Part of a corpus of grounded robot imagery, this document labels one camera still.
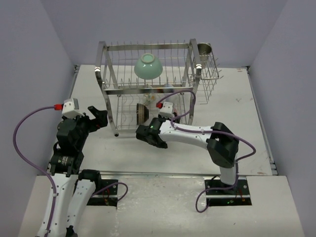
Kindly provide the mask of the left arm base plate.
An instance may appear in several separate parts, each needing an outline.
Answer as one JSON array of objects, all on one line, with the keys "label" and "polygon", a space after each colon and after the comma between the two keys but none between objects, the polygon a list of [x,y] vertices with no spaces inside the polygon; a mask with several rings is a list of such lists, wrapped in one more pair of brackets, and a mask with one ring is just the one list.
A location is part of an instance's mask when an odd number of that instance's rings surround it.
[{"label": "left arm base plate", "polygon": [[[101,190],[102,188],[118,182],[117,179],[102,179],[101,186],[99,186],[96,191]],[[97,195],[91,197],[87,203],[87,206],[113,206],[117,207],[118,203],[118,186],[113,185],[102,192],[99,192]]]}]

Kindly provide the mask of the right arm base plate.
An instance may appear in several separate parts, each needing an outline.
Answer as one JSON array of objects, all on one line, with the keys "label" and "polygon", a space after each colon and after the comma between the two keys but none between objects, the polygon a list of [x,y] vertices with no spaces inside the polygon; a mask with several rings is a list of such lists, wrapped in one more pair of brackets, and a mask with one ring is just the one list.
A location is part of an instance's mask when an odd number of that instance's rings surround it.
[{"label": "right arm base plate", "polygon": [[251,206],[248,181],[245,177],[238,179],[237,186],[229,190],[210,190],[206,192],[206,203],[212,206]]}]

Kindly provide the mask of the brown patterned bowl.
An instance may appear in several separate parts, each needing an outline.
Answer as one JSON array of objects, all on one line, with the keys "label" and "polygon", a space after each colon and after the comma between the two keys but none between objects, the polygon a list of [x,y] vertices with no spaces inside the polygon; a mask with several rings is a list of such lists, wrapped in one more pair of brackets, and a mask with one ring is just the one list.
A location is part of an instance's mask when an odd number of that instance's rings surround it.
[{"label": "brown patterned bowl", "polygon": [[149,119],[149,110],[148,108],[140,103],[136,105],[136,122],[137,125],[144,124]]}]

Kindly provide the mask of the light blue white bowl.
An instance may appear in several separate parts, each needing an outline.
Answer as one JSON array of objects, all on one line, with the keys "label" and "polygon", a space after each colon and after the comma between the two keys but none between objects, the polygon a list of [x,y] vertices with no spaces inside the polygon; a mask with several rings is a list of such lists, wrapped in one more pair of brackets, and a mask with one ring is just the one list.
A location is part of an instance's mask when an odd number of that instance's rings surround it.
[{"label": "light blue white bowl", "polygon": [[[167,88],[167,87],[174,87],[174,86],[173,86],[172,84],[166,83],[166,84],[164,84],[164,87]],[[178,94],[176,94],[176,95],[172,95],[172,96],[166,98],[165,101],[166,101],[166,102],[170,102],[170,103],[177,104],[177,103],[179,103],[179,101],[180,101],[180,97],[181,97],[181,94],[178,93]]]}]

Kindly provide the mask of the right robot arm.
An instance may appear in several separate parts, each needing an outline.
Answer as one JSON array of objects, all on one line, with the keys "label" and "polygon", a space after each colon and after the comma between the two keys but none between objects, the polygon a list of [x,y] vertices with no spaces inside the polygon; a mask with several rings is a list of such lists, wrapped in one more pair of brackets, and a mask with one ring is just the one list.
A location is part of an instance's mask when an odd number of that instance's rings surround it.
[{"label": "right robot arm", "polygon": [[168,148],[168,142],[194,145],[208,151],[212,162],[220,168],[220,188],[226,194],[238,188],[236,159],[237,137],[223,124],[191,126],[153,118],[149,125],[139,125],[136,138],[157,148]]}]

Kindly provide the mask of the yellow flower bowl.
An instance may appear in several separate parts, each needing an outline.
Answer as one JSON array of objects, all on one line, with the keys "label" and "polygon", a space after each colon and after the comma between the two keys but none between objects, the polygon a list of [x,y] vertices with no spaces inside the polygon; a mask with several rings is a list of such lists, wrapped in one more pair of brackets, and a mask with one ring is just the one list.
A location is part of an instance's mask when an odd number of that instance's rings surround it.
[{"label": "yellow flower bowl", "polygon": [[145,106],[156,101],[156,95],[154,93],[146,93],[143,95],[143,104]]}]

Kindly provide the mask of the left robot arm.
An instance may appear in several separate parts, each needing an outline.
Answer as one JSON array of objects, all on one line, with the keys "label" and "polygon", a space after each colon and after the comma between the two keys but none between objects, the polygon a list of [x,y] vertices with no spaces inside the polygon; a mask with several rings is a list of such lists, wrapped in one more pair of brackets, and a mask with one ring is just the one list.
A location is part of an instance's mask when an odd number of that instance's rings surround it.
[{"label": "left robot arm", "polygon": [[98,170],[80,170],[83,147],[89,133],[108,125],[108,112],[88,107],[94,115],[62,117],[57,126],[57,142],[49,162],[51,189],[39,237],[76,237],[83,211],[92,194],[102,190]]}]

